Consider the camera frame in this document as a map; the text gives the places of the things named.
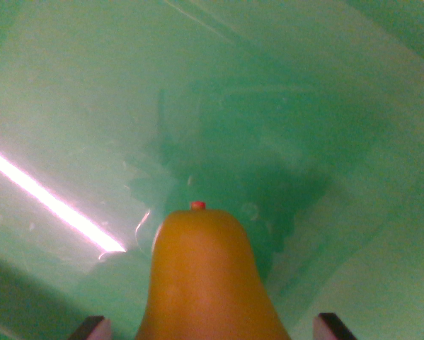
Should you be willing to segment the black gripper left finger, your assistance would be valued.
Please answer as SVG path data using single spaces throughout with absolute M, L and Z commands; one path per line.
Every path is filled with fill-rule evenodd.
M 88 316 L 68 340 L 111 340 L 111 321 L 104 316 Z

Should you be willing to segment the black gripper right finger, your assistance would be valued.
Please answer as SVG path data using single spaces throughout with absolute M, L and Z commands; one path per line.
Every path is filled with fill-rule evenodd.
M 332 312 L 319 313 L 313 321 L 314 340 L 356 340 L 356 336 L 339 316 Z

